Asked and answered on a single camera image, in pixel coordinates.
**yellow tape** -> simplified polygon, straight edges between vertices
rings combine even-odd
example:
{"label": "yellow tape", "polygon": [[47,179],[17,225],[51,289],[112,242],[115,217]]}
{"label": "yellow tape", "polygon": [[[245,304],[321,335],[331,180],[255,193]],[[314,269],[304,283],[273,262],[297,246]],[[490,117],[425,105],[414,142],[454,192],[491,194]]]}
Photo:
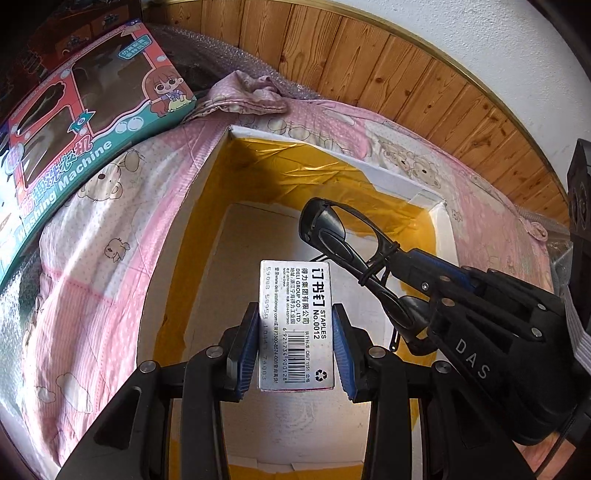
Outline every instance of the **yellow tape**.
{"label": "yellow tape", "polygon": [[[435,231],[428,212],[405,200],[378,192],[363,172],[348,163],[307,144],[259,139],[229,140],[219,151],[187,224],[168,293],[164,321],[156,339],[154,359],[161,365],[178,363],[182,359],[184,332],[227,208],[233,203],[256,202],[302,210],[312,197],[345,203],[363,212],[405,250],[421,248],[436,253]],[[342,215],[342,220],[345,228],[358,236],[372,234],[365,224],[352,216]],[[403,287],[408,293],[420,296],[410,287]],[[413,357],[403,342],[399,355],[406,361],[423,365],[434,361],[434,355]],[[411,412],[414,424],[418,417],[416,402],[411,403]],[[178,445],[175,446],[175,443],[171,444],[171,480],[178,478],[175,476],[178,474],[178,464],[174,460],[178,457]],[[251,470],[233,467],[232,476],[241,480],[267,480],[288,475],[267,476],[266,473]],[[349,478],[349,474],[357,479],[361,470],[295,472],[295,476],[284,478]]]}

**wooden wall panel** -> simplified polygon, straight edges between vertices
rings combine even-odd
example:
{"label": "wooden wall panel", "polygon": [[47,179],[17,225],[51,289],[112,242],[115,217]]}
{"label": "wooden wall panel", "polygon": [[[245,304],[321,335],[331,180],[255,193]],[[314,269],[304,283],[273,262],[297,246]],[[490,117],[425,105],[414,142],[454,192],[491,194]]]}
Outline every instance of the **wooden wall panel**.
{"label": "wooden wall panel", "polygon": [[541,164],[538,155],[533,150],[530,150],[517,162],[509,166],[503,175],[493,182],[493,185],[505,195],[509,195],[518,190],[539,170],[544,170],[544,166]]}
{"label": "wooden wall panel", "polygon": [[552,183],[552,180],[542,167],[519,187],[506,195],[517,205],[525,205],[536,193],[546,188],[550,183]]}
{"label": "wooden wall panel", "polygon": [[244,0],[200,0],[201,33],[223,40],[237,47],[240,44],[240,30]]}
{"label": "wooden wall panel", "polygon": [[427,53],[390,35],[357,105],[396,118],[430,61]]}
{"label": "wooden wall panel", "polygon": [[342,18],[332,12],[294,5],[279,72],[317,90]]}
{"label": "wooden wall panel", "polygon": [[194,32],[201,31],[202,2],[172,4],[167,9],[168,23]]}
{"label": "wooden wall panel", "polygon": [[466,85],[427,139],[449,153],[455,152],[488,115],[492,104],[480,90]]}
{"label": "wooden wall panel", "polygon": [[327,98],[380,113],[464,162],[517,205],[568,221],[551,167],[500,106],[419,46],[334,12],[275,0],[153,5],[149,22],[223,40]]}
{"label": "wooden wall panel", "polygon": [[522,206],[532,212],[539,212],[549,200],[555,198],[559,193],[556,184],[553,181],[549,181],[535,195],[525,200]]}
{"label": "wooden wall panel", "polygon": [[523,135],[517,130],[513,130],[506,140],[486,157],[475,170],[494,184],[507,171],[507,165],[516,165],[530,151],[531,146],[523,138]]}
{"label": "wooden wall panel", "polygon": [[513,133],[515,127],[497,108],[491,108],[485,119],[470,133],[453,155],[475,169]]}
{"label": "wooden wall panel", "polygon": [[291,8],[291,4],[283,2],[246,0],[240,48],[279,68]]}
{"label": "wooden wall panel", "polygon": [[359,20],[342,19],[320,78],[319,93],[357,105],[389,36]]}
{"label": "wooden wall panel", "polygon": [[447,65],[434,61],[395,120],[426,137],[451,107],[466,79]]}

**blue gripper pad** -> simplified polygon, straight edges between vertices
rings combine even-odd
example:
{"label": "blue gripper pad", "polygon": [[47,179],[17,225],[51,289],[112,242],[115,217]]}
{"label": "blue gripper pad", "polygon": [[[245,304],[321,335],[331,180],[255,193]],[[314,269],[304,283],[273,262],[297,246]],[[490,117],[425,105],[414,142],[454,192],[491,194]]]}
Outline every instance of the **blue gripper pad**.
{"label": "blue gripper pad", "polygon": [[418,248],[413,248],[410,250],[408,252],[408,256],[412,259],[416,259],[420,264],[431,264],[431,266],[439,272],[438,275],[447,275],[465,290],[474,292],[474,286],[470,282],[470,275],[460,267],[457,267]]}
{"label": "blue gripper pad", "polygon": [[333,349],[335,350],[336,365],[339,369],[340,382],[343,385],[343,390],[347,393],[349,400],[353,400],[357,395],[357,386],[355,385],[355,364],[345,336],[345,331],[341,325],[339,311],[334,305],[332,308],[332,317]]}
{"label": "blue gripper pad", "polygon": [[237,399],[242,399],[251,384],[259,346],[258,303],[252,302],[246,309],[242,323],[228,353],[226,374],[229,381],[226,388],[233,391]]}

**washing machine toy box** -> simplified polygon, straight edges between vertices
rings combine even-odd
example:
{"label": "washing machine toy box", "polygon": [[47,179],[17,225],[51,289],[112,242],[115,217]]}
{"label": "washing machine toy box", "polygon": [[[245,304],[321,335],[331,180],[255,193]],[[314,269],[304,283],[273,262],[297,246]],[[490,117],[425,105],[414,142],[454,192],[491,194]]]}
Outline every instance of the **washing machine toy box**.
{"label": "washing machine toy box", "polygon": [[[96,202],[120,197],[117,172],[134,171],[138,162],[105,166],[180,123],[194,105],[190,88],[139,20],[46,78],[0,128],[0,283],[70,195]],[[103,168],[113,171],[106,176]]]}

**pink cloth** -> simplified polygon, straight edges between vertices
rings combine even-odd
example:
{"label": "pink cloth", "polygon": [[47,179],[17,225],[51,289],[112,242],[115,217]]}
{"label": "pink cloth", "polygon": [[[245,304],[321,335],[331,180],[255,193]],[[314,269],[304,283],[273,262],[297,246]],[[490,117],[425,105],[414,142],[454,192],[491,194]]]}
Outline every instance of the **pink cloth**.
{"label": "pink cloth", "polygon": [[[192,118],[105,166],[41,236],[39,308],[23,352],[24,411],[33,441],[60,465],[135,369],[142,308],[168,229],[232,124],[428,185],[446,200],[460,264],[496,268],[551,290],[545,230],[461,162],[376,113],[282,98],[268,79],[235,72],[211,89]],[[119,184],[120,196],[100,197],[101,173]]]}

